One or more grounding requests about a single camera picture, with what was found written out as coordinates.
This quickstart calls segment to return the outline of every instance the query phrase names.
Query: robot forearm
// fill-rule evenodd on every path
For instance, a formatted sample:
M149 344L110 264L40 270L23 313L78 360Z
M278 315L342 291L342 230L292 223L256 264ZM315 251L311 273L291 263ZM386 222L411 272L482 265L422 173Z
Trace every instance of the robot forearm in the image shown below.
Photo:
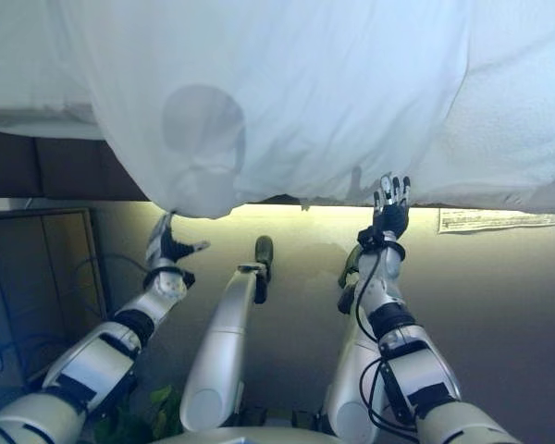
M391 232L385 239L395 242ZM360 258L359 303L377 339L382 376L397 420L416 424L424 444L518 443L489 416L461 402L457 379L426 331L418 326L397 286L398 248Z
M0 411L0 443L76 442L86 417L123 395L132 367L168 312L185 296L182 272L159 264L147 290L64 353L39 393Z

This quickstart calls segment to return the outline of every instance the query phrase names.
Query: white fabric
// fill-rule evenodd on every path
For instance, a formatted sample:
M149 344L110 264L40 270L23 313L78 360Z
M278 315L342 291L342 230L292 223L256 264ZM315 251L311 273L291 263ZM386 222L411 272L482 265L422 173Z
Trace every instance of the white fabric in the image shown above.
M10 0L0 15L0 130L102 133L163 208L359 203L393 171L418 204L555 212L555 0Z

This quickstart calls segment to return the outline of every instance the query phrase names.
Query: green plant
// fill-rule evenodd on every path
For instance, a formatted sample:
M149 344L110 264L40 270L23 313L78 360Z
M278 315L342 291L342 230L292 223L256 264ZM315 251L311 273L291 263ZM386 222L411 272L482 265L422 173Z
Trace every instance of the green plant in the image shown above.
M172 386L168 385L153 391L150 394L150 402L158 406L152 422L154 439L173 437L183 432L183 426L179 420L181 397Z
M96 444L146 444L182 433L180 395L176 389L168 385L153 391L150 402L154 408L150 422L130 413L127 400L121 402L112 413L96 423Z

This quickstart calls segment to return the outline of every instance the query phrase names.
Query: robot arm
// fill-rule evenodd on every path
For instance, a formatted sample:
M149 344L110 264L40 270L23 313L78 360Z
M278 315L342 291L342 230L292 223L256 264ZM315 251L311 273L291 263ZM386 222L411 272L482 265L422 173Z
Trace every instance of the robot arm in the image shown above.
M518 443L472 404L462 402L456 376L423 327L416 324L397 285L407 227L410 183L381 180L373 226L361 231L360 281L356 297L382 355L379 366L396 419L416 425L423 444Z
M172 214L164 215L149 239L150 266L144 292L113 319L96 327L50 368L43 389L0 411L0 443L73 443L89 414L106 411L133 383L132 368L168 312L187 294L193 275L178 268L181 257L209 246L172 238Z

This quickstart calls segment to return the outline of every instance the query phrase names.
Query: wooden cabinet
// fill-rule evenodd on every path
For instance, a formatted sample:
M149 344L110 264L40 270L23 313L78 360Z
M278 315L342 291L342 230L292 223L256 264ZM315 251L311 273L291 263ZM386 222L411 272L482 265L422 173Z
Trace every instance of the wooden cabinet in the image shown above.
M0 405L105 317L88 210L0 213Z

